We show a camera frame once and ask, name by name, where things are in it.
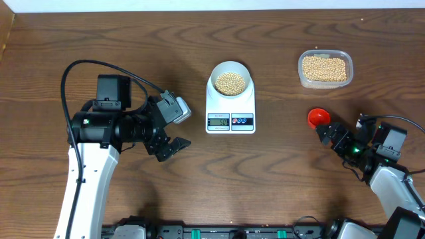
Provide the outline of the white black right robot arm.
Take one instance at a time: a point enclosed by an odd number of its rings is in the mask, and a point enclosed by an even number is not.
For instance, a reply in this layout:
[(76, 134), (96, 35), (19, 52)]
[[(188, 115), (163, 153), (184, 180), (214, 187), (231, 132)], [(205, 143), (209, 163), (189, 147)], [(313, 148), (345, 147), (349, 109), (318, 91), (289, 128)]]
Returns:
[(423, 238), (424, 199), (414, 188), (414, 172), (399, 165), (405, 129), (376, 116), (361, 116), (356, 132), (342, 123), (315, 127), (320, 142), (330, 145), (342, 166), (370, 187), (388, 218), (379, 233), (349, 218), (336, 219), (323, 231), (323, 238)]

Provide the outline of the red plastic measuring scoop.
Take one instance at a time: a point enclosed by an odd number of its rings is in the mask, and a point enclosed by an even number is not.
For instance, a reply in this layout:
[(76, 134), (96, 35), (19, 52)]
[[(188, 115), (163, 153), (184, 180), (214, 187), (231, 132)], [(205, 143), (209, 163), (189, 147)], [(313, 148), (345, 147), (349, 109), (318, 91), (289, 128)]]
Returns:
[(329, 124), (330, 122), (331, 116), (323, 108), (314, 108), (307, 115), (307, 124), (312, 129), (315, 129), (318, 125)]

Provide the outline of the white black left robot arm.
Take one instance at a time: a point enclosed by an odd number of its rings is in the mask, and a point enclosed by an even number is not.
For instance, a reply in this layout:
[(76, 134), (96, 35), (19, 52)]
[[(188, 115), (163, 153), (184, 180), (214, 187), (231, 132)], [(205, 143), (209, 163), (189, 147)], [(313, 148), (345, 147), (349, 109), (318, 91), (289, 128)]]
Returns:
[(147, 153), (164, 162), (190, 146), (171, 139), (170, 123), (181, 123), (191, 111), (181, 97), (165, 91), (148, 96), (136, 110), (131, 106), (131, 83), (122, 75), (99, 75), (96, 98), (76, 112), (68, 127), (69, 171), (55, 238), (100, 238), (106, 199), (124, 143), (144, 144)]

